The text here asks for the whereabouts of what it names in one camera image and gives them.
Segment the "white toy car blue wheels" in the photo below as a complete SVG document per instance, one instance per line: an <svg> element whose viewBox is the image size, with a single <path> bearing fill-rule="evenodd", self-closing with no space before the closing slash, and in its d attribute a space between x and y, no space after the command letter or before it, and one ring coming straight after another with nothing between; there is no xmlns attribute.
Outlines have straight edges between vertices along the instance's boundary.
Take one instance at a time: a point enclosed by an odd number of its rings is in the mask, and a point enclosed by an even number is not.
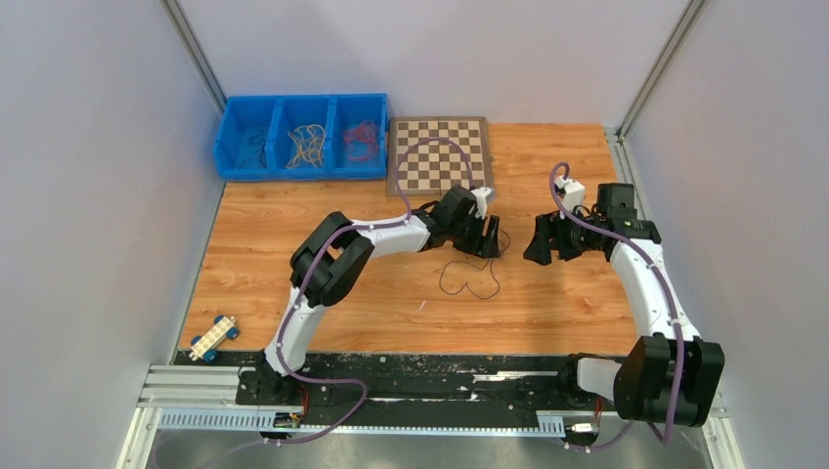
<svg viewBox="0 0 829 469"><path fill-rule="evenodd" d="M192 338L189 359L192 362L213 363L218 357L218 346L226 339L235 340L239 335L236 318L219 315L208 331Z"/></svg>

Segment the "aluminium frame rail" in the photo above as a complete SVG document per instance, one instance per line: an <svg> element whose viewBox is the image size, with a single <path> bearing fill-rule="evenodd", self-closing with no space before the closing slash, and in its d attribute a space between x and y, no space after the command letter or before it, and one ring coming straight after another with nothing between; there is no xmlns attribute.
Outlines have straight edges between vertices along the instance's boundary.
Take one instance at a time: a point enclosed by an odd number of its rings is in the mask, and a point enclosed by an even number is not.
<svg viewBox="0 0 829 469"><path fill-rule="evenodd" d="M585 448L615 407L566 397L557 356L315 354L312 383L270 392L250 364L150 368L118 466L141 468L157 431L554 438Z"/></svg>

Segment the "wooden chessboard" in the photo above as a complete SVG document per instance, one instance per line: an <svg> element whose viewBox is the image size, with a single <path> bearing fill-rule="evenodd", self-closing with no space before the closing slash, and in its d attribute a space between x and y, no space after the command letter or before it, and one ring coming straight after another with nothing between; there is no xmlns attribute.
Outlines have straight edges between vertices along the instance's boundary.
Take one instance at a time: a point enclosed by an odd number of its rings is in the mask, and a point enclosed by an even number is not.
<svg viewBox="0 0 829 469"><path fill-rule="evenodd" d="M495 185L488 120L483 116L396 117L387 135L386 193L440 196L454 185Z"/></svg>

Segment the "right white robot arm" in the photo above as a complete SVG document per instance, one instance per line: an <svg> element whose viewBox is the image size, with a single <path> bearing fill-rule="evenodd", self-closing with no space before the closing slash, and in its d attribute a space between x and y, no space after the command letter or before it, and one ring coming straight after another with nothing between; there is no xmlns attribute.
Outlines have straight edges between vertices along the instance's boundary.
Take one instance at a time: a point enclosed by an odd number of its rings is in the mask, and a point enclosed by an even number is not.
<svg viewBox="0 0 829 469"><path fill-rule="evenodd" d="M558 394L570 407L595 396L611 402L628 420L700 427L708 419L724 369L721 345L702 339L685 314L664 263L656 225L639 218L630 184L598 187L584 212L584 186L556 177L557 210L537 216L524 258L546 266L586 252L604 254L619 277L639 335L621 361L589 354L569 357Z"/></svg>

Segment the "blue three-compartment bin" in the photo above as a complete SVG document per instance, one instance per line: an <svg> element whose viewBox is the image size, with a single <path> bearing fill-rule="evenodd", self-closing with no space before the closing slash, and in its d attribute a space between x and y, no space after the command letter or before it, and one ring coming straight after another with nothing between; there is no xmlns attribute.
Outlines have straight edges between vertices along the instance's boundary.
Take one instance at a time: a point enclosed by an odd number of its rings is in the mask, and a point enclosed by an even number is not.
<svg viewBox="0 0 829 469"><path fill-rule="evenodd" d="M385 94L234 96L213 146L228 182L381 180Z"/></svg>

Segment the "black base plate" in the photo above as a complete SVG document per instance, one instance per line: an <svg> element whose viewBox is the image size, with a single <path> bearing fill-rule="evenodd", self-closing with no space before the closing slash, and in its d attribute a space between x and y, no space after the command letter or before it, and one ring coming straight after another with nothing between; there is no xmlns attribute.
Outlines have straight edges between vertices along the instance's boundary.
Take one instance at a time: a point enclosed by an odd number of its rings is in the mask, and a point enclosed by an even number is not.
<svg viewBox="0 0 829 469"><path fill-rule="evenodd" d="M302 383L288 378L277 394L260 386L250 351L223 351L200 371L229 367L241 380L231 401L307 411L307 425L528 429L540 411L585 416L611 409L593 397L575 397L559 379L563 356L310 353Z"/></svg>

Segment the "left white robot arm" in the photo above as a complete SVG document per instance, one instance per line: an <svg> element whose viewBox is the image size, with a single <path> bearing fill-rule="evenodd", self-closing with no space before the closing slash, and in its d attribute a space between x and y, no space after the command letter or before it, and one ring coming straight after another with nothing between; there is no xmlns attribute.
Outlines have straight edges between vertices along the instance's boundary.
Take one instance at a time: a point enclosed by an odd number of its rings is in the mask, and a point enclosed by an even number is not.
<svg viewBox="0 0 829 469"><path fill-rule="evenodd" d="M449 243L470 256L500 256L500 219L487 213L495 199L490 187L450 188L441 199L384 220L357 221L329 213L292 254L291 289L277 333L256 365L261 391L276 405L293 401L294 374L326 310L353 289L367 263L398 253L416 253Z"/></svg>

